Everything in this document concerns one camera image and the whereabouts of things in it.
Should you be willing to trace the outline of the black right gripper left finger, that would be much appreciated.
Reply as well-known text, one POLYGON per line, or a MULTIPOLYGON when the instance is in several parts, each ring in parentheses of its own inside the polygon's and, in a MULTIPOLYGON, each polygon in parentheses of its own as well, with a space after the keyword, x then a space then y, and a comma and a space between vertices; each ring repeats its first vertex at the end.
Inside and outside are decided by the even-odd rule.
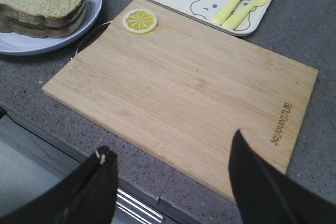
POLYGON ((118 189, 118 158, 101 146, 75 171, 1 223, 111 223, 118 189))

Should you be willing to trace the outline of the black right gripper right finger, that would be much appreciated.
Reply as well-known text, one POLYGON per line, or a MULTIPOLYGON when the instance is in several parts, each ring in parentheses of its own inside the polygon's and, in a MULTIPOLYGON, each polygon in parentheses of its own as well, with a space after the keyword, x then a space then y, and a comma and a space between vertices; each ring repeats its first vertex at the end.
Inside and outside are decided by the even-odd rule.
POLYGON ((229 179, 243 223, 335 223, 335 205, 303 188, 254 152, 237 130, 229 179))

